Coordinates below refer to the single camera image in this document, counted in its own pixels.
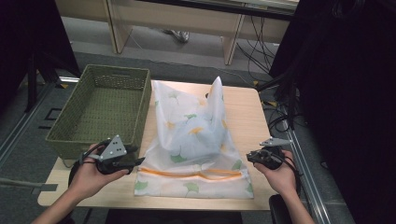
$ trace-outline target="green woven basket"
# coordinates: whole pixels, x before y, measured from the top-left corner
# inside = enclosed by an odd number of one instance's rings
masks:
[[[125,146],[140,147],[150,96],[148,69],[87,65],[46,141],[64,160],[116,134]]]

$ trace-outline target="hand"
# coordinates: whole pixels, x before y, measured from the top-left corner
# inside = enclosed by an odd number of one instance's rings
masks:
[[[289,160],[288,157],[292,160],[291,152],[287,150],[282,150],[282,152],[285,154],[286,160]],[[253,166],[265,175],[271,188],[273,188],[280,195],[283,196],[288,192],[293,192],[296,190],[294,172],[284,162],[276,170],[270,170],[257,162],[255,162]]]
[[[73,195],[81,201],[95,195],[108,183],[128,174],[128,170],[121,170],[111,175],[103,175],[97,170],[94,159],[87,158],[84,162],[79,166],[68,189],[68,191],[73,192]]]

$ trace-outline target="light wood tabletop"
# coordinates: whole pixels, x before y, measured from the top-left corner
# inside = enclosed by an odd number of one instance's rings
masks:
[[[205,97],[210,85],[164,81],[164,84],[184,92]],[[240,151],[243,163],[247,166],[252,181],[253,199],[192,199],[134,196],[136,168],[126,175],[105,186],[93,197],[82,201],[78,206],[134,208],[134,209],[172,209],[172,210],[223,210],[249,211],[269,210],[268,199],[275,191],[271,189],[263,174],[257,171],[246,154],[251,150],[260,149],[259,143],[270,137],[267,123],[262,111],[258,93],[253,89],[223,87],[227,125],[233,142]],[[151,94],[148,117],[143,135],[140,156],[144,156],[151,141],[156,137],[157,126],[155,117],[154,94]],[[56,191],[42,191],[38,203],[49,206],[67,189],[70,168],[66,168],[61,159],[55,162],[46,184],[58,185]]]

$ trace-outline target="forearm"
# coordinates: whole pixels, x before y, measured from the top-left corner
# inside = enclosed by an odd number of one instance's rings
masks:
[[[55,203],[36,218],[33,223],[57,223],[66,217],[79,202],[81,202],[81,199],[72,191],[67,190]]]
[[[288,207],[290,218],[293,224],[314,223],[312,217],[306,211],[303,203],[300,201],[295,191],[281,194],[286,206]]]

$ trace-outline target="white bag with leaf print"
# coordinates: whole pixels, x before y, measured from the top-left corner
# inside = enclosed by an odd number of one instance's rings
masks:
[[[158,136],[139,166],[135,195],[253,198],[248,169],[227,127],[218,77],[199,97],[154,81]]]

